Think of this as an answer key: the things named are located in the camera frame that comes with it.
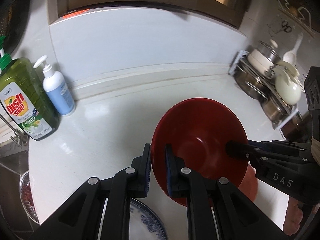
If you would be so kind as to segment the person's right hand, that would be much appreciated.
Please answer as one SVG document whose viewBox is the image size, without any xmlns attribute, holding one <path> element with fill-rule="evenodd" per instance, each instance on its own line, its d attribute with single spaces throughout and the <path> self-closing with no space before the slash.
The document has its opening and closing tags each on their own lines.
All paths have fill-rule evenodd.
<svg viewBox="0 0 320 240">
<path fill-rule="evenodd" d="M 303 212 L 299 208 L 298 203 L 298 200 L 289 197 L 285 221 L 283 224 L 283 232 L 288 236 L 292 236 L 298 232 L 300 228 L 300 222 L 303 219 Z"/>
</svg>

